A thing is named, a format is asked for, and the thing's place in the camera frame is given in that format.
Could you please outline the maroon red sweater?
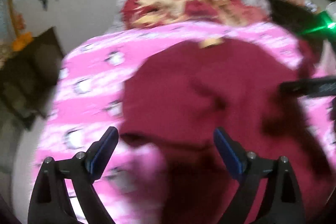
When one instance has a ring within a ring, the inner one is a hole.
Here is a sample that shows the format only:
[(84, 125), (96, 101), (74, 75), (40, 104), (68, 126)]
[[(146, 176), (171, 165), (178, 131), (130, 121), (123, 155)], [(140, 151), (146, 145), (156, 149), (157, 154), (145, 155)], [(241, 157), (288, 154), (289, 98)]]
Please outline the maroon red sweater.
[(214, 146), (217, 127), (262, 157), (287, 156), (306, 217), (323, 209), (333, 175), (297, 101), (278, 90), (296, 78), (261, 47), (227, 39), (210, 48), (178, 43), (126, 81), (120, 137), (132, 146), (153, 143), (166, 162), (161, 223), (217, 223), (232, 200), (238, 184)]

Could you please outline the pink penguin bedspread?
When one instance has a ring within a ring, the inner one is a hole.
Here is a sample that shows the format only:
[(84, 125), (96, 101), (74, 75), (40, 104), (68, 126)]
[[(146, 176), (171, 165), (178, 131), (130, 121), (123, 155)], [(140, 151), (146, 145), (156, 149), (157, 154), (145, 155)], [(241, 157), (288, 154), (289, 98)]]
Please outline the pink penguin bedspread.
[[(286, 29), (273, 23), (229, 27), (210, 22), (183, 22), (150, 29), (133, 29), (98, 36), (73, 50), (64, 60), (36, 162), (46, 156), (65, 159), (100, 139), (108, 127), (120, 133), (124, 122), (124, 86), (151, 56), (178, 43), (200, 48), (227, 39), (255, 44), (279, 63), (302, 75), (321, 76), (311, 50)], [(328, 98), (296, 100), (307, 132), (324, 153), (333, 178), (335, 147)], [(132, 146), (120, 137), (103, 177), (94, 184), (117, 223), (161, 223), (166, 200), (166, 162), (153, 143)]]

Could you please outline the dark wooden table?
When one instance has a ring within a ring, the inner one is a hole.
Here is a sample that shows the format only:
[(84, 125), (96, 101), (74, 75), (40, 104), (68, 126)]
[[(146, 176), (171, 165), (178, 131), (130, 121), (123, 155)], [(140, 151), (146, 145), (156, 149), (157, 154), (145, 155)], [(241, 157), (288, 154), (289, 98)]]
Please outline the dark wooden table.
[[(33, 38), (28, 46), (13, 54), (1, 67), (1, 103), (21, 124), (30, 129), (36, 116), (46, 119), (42, 110), (42, 99), (58, 82), (65, 52), (51, 27)], [(23, 97), (29, 114), (22, 114), (6, 95), (14, 88)]]

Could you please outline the red yellow floral quilt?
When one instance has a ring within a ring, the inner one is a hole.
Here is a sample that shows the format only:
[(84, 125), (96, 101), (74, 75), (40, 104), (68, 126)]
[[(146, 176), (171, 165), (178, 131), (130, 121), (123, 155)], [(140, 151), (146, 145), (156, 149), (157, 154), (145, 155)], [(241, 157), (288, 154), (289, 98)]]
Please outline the red yellow floral quilt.
[(189, 20), (244, 27), (269, 19), (264, 9), (241, 0), (126, 0), (121, 16), (127, 29), (154, 28)]

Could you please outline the orange basin on table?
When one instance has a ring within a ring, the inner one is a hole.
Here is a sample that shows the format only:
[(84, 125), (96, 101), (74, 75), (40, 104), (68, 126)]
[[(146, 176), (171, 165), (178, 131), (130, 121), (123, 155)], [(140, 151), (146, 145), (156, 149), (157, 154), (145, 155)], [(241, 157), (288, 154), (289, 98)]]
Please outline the orange basin on table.
[(11, 48), (13, 52), (19, 52), (23, 50), (26, 46), (28, 46), (33, 41), (33, 34), (31, 32), (25, 32), (24, 34), (20, 34), (12, 43)]

